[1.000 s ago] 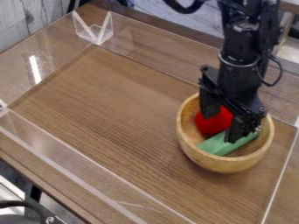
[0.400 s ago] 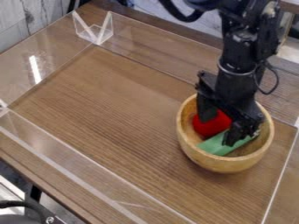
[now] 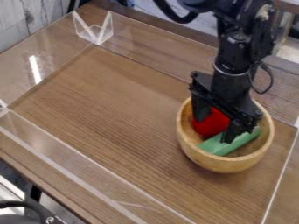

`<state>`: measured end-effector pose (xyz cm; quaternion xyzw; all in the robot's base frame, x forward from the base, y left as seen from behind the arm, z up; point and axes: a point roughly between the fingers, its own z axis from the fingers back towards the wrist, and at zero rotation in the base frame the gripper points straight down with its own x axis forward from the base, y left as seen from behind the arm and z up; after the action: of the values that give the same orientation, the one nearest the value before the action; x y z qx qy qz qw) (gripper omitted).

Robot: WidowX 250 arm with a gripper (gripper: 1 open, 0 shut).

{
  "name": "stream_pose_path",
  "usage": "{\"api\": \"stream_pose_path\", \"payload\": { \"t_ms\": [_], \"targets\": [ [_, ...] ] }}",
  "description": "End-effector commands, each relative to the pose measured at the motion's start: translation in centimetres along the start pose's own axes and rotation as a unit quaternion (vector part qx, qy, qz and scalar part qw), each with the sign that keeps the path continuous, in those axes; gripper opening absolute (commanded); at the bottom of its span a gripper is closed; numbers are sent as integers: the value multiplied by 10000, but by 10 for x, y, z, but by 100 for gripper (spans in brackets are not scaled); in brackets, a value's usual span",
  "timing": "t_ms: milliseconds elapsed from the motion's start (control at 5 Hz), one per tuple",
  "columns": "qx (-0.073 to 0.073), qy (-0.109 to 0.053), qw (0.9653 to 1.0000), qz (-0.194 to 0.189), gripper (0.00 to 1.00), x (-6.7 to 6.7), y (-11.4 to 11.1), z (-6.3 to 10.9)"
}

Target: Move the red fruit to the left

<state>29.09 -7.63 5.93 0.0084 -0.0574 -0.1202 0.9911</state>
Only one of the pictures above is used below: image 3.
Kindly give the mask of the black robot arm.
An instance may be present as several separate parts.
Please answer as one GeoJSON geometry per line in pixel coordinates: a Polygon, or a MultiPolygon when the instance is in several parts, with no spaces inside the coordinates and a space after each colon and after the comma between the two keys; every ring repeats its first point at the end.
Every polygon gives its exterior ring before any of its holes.
{"type": "Polygon", "coordinates": [[[219,51],[214,74],[191,73],[191,108],[198,123],[214,109],[229,118],[221,141],[231,143],[250,133],[263,118],[250,92],[258,90],[254,80],[258,69],[267,69],[263,59],[275,46],[273,34],[273,0],[178,0],[189,11],[179,16],[167,0],[154,0],[165,15],[179,24],[189,24],[206,12],[213,12],[218,24],[219,51]]]}

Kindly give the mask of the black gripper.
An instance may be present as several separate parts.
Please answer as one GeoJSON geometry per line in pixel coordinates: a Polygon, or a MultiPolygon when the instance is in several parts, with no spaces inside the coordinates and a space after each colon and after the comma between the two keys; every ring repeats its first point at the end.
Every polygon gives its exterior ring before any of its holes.
{"type": "Polygon", "coordinates": [[[229,127],[221,141],[231,144],[245,132],[251,133],[263,117],[263,112],[250,97],[249,74],[225,74],[215,71],[210,76],[194,71],[191,73],[193,115],[202,122],[217,108],[230,119],[229,127]]]}

